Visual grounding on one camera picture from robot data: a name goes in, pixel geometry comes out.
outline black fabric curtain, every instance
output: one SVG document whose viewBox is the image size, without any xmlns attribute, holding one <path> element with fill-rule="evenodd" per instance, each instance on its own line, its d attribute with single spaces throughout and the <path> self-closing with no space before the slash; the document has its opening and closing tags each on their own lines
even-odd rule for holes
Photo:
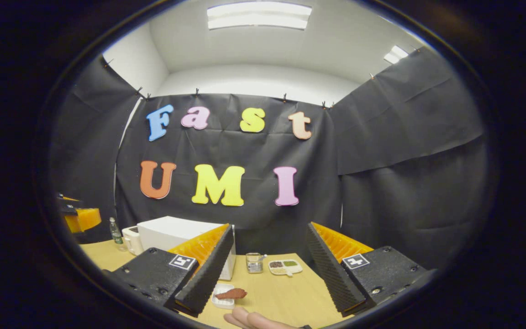
<svg viewBox="0 0 526 329">
<path fill-rule="evenodd" d="M 149 141 L 146 116 L 172 105 L 166 134 Z M 210 110 L 207 127 L 184 127 L 181 119 L 188 109 L 204 106 Z M 260 133 L 240 129 L 242 111 L 262 108 L 265 127 Z M 288 116 L 303 112 L 311 123 L 307 140 L 297 138 Z M 297 252 L 311 260 L 304 242 L 310 221 L 333 229 L 340 228 L 340 181 L 336 168 L 334 129 L 321 106 L 286 102 L 263 96 L 201 94 L 163 96 L 142 101 L 131 120 L 117 159 L 117 214 L 123 227 L 166 215 L 206 221 L 232 223 L 236 229 L 237 252 L 286 254 Z M 161 186 L 161 163 L 176 164 L 169 194 L 162 199 L 145 196 L 140 190 L 140 163 L 156 162 L 153 187 Z M 224 206 L 193 203 L 198 174 L 195 166 L 211 165 L 218 178 L 229 166 L 244 167 L 241 196 L 244 205 Z M 277 206 L 278 179 L 275 167 L 295 167 L 296 206 Z"/>
<path fill-rule="evenodd" d="M 426 48 L 330 110 L 342 175 L 342 233 L 444 264 L 480 221 L 489 153 L 479 108 Z"/>
<path fill-rule="evenodd" d="M 105 60 L 90 63 L 71 88 L 54 129 L 50 177 L 56 191 L 98 208 L 102 222 L 79 234 L 79 242 L 111 239 L 115 217 L 113 180 L 119 143 L 139 96 Z"/>
</svg>

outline ceiling light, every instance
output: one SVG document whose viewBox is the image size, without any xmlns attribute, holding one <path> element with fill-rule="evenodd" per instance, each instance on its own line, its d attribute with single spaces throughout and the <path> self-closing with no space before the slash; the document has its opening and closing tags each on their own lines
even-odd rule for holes
<svg viewBox="0 0 526 329">
<path fill-rule="evenodd" d="M 311 7 L 287 2 L 238 2 L 207 9 L 208 28 L 250 25 L 305 29 Z"/>
<path fill-rule="evenodd" d="M 409 56 L 409 54 L 405 50 L 401 49 L 399 46 L 393 46 L 391 51 L 384 55 L 384 60 L 391 64 L 395 64 L 399 62 L 401 58 L 406 58 L 407 56 Z"/>
</svg>

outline water bottle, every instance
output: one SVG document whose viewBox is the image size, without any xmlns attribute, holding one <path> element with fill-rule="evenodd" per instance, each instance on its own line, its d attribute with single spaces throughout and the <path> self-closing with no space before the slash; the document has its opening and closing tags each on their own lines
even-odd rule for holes
<svg viewBox="0 0 526 329">
<path fill-rule="evenodd" d="M 123 245 L 123 239 L 121 239 L 121 231 L 119 231 L 119 227 L 113 217 L 109 218 L 109 227 L 111 228 L 113 240 L 115 240 L 115 243 L 119 246 L 119 250 L 127 251 L 127 248 Z"/>
</svg>

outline pink letter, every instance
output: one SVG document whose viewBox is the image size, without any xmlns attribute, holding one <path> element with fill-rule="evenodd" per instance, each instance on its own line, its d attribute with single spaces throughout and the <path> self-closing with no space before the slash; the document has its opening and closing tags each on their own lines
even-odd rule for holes
<svg viewBox="0 0 526 329">
<path fill-rule="evenodd" d="M 294 194 L 294 175 L 298 169 L 294 167 L 276 167 L 273 172 L 279 183 L 279 197 L 275 199 L 278 206 L 295 206 L 299 199 Z"/>
<path fill-rule="evenodd" d="M 188 113 L 191 114 L 186 114 L 182 118 L 182 126 L 194 127 L 194 129 L 202 130 L 208 125 L 208 123 L 206 123 L 206 120 L 210 115 L 210 110 L 208 110 L 207 108 L 202 106 L 194 106 L 193 108 L 190 108 L 190 110 L 188 110 Z"/>
</svg>

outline finger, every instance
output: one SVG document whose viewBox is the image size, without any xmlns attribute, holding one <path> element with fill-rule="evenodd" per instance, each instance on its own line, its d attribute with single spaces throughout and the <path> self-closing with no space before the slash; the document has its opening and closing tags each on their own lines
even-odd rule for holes
<svg viewBox="0 0 526 329">
<path fill-rule="evenodd" d="M 257 329 L 295 329 L 291 325 L 285 323 L 269 320 L 268 318 L 260 315 L 257 312 L 253 312 L 247 316 L 247 321 L 253 327 Z"/>
<path fill-rule="evenodd" d="M 241 323 L 241 321 L 238 321 L 237 319 L 235 319 L 234 316 L 232 316 L 232 314 L 230 313 L 225 314 L 223 317 L 225 318 L 225 321 L 227 321 L 228 323 L 232 325 L 236 325 L 239 328 L 248 329 L 247 327 L 245 327 L 243 323 Z"/>
<path fill-rule="evenodd" d="M 232 310 L 232 317 L 240 321 L 240 323 L 242 323 L 243 328 L 253 329 L 253 327 L 249 324 L 249 321 L 247 320 L 248 315 L 249 315 L 249 312 L 247 312 L 246 309 L 241 308 L 241 307 L 234 308 Z"/>
</svg>

